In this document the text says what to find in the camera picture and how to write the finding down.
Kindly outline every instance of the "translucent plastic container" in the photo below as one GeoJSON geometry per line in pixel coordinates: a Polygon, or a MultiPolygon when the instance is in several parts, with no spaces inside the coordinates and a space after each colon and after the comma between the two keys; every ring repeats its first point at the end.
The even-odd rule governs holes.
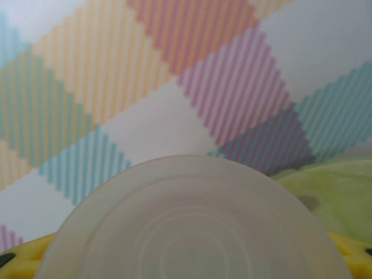
{"type": "Polygon", "coordinates": [[[351,278],[331,238],[282,186],[207,156],[146,162],[67,218],[40,278],[351,278]]]}

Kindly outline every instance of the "yellow plastic object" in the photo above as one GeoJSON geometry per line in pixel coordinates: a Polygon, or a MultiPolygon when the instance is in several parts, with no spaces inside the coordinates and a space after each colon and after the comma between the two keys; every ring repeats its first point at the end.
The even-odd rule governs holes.
{"type": "MultiPolygon", "coordinates": [[[[30,241],[4,251],[15,257],[0,267],[0,279],[31,279],[54,234],[30,241]]],[[[372,279],[372,244],[330,232],[341,254],[344,256],[354,279],[372,279]]]]}
{"type": "Polygon", "coordinates": [[[354,279],[372,278],[372,244],[330,232],[354,279]]]}
{"type": "Polygon", "coordinates": [[[0,267],[0,279],[32,279],[54,234],[19,245],[0,254],[14,256],[0,267]]]}

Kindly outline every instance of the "plaid pattern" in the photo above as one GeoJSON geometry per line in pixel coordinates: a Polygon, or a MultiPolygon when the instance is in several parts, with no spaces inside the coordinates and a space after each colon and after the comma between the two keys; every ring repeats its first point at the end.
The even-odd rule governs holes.
{"type": "MultiPolygon", "coordinates": [[[[291,92],[286,77],[298,73],[273,36],[273,22],[309,5],[310,14],[343,20],[337,1],[328,2],[89,0],[30,42],[0,4],[0,250],[51,233],[40,220],[55,218],[48,229],[57,229],[97,186],[157,156],[201,153],[273,175],[366,141],[372,50],[303,96],[291,92]],[[36,205],[27,191],[48,201],[36,205]],[[37,229],[2,206],[10,198],[17,212],[34,213],[37,229]]],[[[363,17],[352,7],[340,10],[363,17]]],[[[358,43],[345,41],[342,54],[352,57],[358,43]]],[[[316,71],[326,62],[308,63],[316,71]]]]}

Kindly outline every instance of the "pink diagonal stripes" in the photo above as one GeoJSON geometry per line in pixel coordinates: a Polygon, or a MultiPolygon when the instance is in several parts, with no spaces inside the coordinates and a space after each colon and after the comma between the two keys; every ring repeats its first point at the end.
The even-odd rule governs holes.
{"type": "Polygon", "coordinates": [[[0,253],[22,243],[22,237],[17,237],[14,231],[8,230],[6,225],[0,224],[0,253]]]}
{"type": "Polygon", "coordinates": [[[289,92],[258,27],[186,69],[178,78],[217,144],[289,107],[289,92]]]}

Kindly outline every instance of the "teal diagonal stripes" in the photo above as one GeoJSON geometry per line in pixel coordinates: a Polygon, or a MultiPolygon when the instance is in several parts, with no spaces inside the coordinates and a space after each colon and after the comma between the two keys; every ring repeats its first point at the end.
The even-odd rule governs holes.
{"type": "Polygon", "coordinates": [[[296,104],[317,162],[372,135],[372,62],[353,69],[296,104]]]}
{"type": "Polygon", "coordinates": [[[19,32],[9,27],[6,17],[0,12],[0,68],[15,59],[18,53],[23,52],[28,44],[22,42],[19,32]]]}
{"type": "Polygon", "coordinates": [[[39,168],[55,189],[76,205],[97,186],[131,166],[101,127],[80,138],[39,168]]]}

